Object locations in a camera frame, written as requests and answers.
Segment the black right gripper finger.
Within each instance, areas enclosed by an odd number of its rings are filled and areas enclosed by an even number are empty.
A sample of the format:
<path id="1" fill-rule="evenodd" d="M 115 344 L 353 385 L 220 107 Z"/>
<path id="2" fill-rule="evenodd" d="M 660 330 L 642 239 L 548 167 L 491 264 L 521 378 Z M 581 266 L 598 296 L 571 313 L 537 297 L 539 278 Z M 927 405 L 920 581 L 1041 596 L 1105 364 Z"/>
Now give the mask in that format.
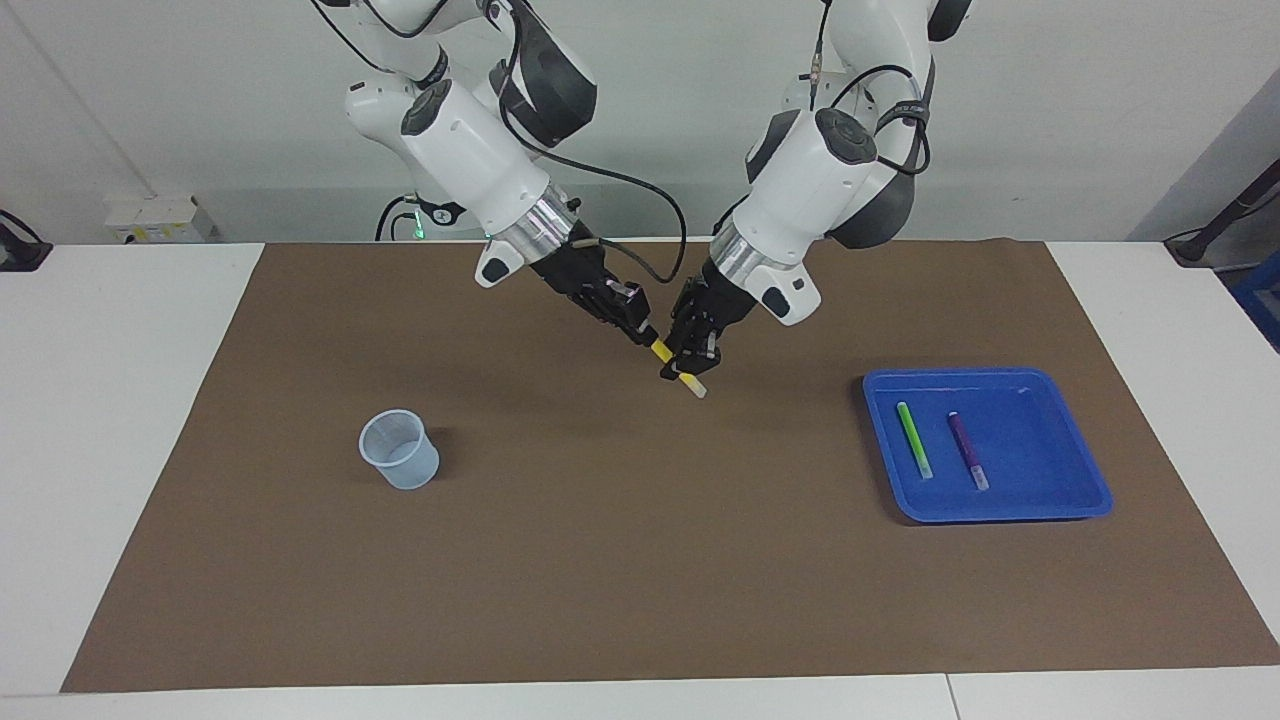
<path id="1" fill-rule="evenodd" d="M 600 323 L 621 331 L 631 342 L 643 341 L 643 322 L 634 318 L 626 299 L 613 295 L 585 293 L 584 310 Z"/>
<path id="2" fill-rule="evenodd" d="M 643 322 L 643 341 L 634 343 L 641 347 L 653 346 L 659 340 L 659 333 L 652 324 L 652 309 L 644 288 L 640 284 L 609 284 L 609 291 L 613 296 L 626 299 L 634 318 Z"/>

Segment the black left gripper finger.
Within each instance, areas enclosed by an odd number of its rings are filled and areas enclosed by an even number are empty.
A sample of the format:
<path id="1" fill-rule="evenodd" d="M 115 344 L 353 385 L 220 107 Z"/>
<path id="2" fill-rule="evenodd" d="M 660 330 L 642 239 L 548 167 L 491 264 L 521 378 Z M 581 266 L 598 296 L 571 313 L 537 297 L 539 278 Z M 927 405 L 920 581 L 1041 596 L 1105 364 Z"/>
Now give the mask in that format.
<path id="1" fill-rule="evenodd" d="M 680 309 L 672 315 L 666 347 L 669 357 L 663 361 L 660 378 L 664 380 L 677 380 L 681 375 L 696 375 L 695 347 L 691 346 L 692 332 L 695 331 L 692 313 L 689 309 Z"/>
<path id="2" fill-rule="evenodd" d="M 723 329 L 712 319 L 696 319 L 689 331 L 689 374 L 700 377 L 721 364 Z"/>

